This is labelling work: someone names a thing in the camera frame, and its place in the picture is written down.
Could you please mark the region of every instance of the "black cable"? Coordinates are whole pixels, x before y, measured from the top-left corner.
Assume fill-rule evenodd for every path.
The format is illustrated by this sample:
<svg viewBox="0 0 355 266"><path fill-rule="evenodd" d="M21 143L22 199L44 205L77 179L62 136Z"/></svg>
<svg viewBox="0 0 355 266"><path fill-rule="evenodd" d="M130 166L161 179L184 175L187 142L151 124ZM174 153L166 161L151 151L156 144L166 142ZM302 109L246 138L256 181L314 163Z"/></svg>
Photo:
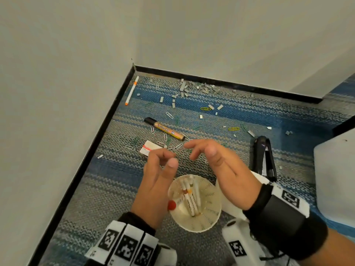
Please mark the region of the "black cable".
<svg viewBox="0 0 355 266"><path fill-rule="evenodd" d="M277 256L274 256L274 257L270 257L270 258L267 258L267 257L260 257L259 259L261 261L267 261L267 260L274 260L274 259L278 259L280 257L283 257L284 255L286 255L285 253L282 253L280 255L277 255Z"/></svg>

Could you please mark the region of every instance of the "person's right hand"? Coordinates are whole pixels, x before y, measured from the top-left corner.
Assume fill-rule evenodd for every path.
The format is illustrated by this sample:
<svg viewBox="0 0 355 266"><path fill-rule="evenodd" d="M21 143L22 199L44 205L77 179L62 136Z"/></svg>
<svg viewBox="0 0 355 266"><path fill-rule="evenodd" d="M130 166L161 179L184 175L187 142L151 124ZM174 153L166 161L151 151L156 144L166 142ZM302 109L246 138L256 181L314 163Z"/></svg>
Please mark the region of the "person's right hand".
<svg viewBox="0 0 355 266"><path fill-rule="evenodd" d="M196 160L201 153L206 155L224 196L231 203L242 210L254 204L262 184L236 153L212 139L193 139L184 147L193 148L190 160Z"/></svg>

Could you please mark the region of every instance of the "black stapler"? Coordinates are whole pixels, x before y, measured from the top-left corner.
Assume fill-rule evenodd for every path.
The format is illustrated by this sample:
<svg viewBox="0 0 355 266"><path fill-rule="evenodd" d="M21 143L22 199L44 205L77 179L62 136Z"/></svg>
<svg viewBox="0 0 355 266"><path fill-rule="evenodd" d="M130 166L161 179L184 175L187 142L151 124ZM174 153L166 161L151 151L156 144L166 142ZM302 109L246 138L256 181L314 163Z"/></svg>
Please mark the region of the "black stapler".
<svg viewBox="0 0 355 266"><path fill-rule="evenodd" d="M252 171L261 174L271 182L277 181L270 139L265 136L259 136L254 141Z"/></svg>

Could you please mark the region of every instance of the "orange marker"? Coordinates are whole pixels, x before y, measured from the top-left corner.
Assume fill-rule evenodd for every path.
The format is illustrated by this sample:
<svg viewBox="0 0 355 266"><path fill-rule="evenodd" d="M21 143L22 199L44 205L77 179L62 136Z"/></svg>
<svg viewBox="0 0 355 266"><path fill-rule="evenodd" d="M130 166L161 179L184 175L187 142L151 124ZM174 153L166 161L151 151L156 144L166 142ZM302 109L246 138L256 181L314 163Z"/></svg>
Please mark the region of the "orange marker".
<svg viewBox="0 0 355 266"><path fill-rule="evenodd" d="M134 89L135 89L135 87L136 87L136 84L137 84L137 82L138 82L138 79L139 79L139 76L137 76L136 80L135 80L134 83L133 83L132 89L131 89L130 93L128 94L128 97L127 97L127 100L126 100L125 105L128 105L128 103L130 102L130 99L131 99L131 97L132 97L133 91L134 91Z"/></svg>

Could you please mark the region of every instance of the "wall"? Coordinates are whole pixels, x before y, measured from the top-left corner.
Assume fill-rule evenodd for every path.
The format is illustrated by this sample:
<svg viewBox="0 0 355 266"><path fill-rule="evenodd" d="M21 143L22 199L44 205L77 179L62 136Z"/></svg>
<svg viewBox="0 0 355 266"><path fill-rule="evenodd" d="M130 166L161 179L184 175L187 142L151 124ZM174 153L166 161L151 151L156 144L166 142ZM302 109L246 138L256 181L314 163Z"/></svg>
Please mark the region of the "wall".
<svg viewBox="0 0 355 266"><path fill-rule="evenodd" d="M144 0L137 65L323 97L355 71L353 0Z"/></svg>
<svg viewBox="0 0 355 266"><path fill-rule="evenodd" d="M139 0L1 0L0 260L24 266L136 56Z"/></svg>

